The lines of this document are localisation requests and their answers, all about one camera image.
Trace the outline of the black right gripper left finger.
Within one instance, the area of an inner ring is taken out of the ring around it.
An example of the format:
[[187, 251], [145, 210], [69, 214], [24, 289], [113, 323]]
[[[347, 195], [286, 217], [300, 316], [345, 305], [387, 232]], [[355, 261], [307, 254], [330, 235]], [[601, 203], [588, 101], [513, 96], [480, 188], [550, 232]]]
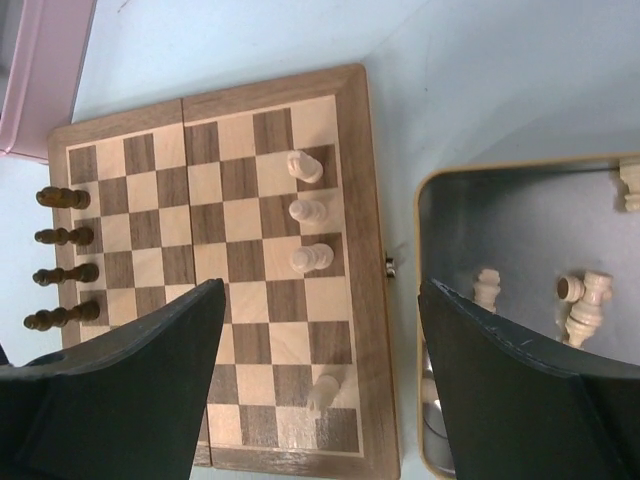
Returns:
[[210, 279], [89, 341], [3, 366], [2, 477], [188, 478], [225, 304]]

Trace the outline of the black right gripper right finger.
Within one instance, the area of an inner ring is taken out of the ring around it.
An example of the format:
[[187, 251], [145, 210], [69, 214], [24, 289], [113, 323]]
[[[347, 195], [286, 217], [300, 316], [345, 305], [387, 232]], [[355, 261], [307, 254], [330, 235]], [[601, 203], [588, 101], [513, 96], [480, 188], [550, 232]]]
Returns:
[[636, 479], [639, 368], [429, 279], [419, 309], [459, 479]]

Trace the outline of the dark chess piece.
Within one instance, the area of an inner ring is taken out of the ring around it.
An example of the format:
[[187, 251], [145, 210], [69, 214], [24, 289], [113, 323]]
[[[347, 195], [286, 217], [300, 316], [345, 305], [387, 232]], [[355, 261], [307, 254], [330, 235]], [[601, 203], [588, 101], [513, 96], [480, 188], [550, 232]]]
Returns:
[[62, 328], [69, 322], [93, 321], [100, 315], [97, 301], [91, 300], [80, 303], [71, 309], [58, 307], [54, 310], [39, 310], [28, 315], [23, 325], [29, 330], [47, 331], [53, 327]]
[[51, 270], [40, 269], [32, 275], [33, 281], [40, 286], [62, 284], [66, 281], [91, 283], [98, 278], [99, 267], [94, 263], [84, 263], [69, 270], [60, 267]]
[[36, 201], [45, 207], [81, 210], [89, 207], [91, 196], [84, 190], [49, 186], [36, 193]]

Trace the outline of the dark pawn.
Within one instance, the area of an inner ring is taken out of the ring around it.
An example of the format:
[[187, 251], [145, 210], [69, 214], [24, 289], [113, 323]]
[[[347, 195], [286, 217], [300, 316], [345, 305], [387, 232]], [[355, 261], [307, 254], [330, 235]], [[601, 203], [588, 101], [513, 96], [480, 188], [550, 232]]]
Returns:
[[48, 245], [73, 245], [86, 246], [94, 240], [94, 232], [89, 227], [79, 227], [72, 230], [65, 228], [45, 229], [34, 234], [36, 242]]

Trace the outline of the white king piece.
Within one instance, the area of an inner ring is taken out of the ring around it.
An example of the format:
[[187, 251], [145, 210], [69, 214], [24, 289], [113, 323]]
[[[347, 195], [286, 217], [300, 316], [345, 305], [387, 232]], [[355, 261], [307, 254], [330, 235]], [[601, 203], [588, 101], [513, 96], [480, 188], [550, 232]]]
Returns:
[[324, 173], [323, 165], [317, 159], [301, 150], [288, 153], [287, 169], [292, 177], [306, 183], [318, 182]]

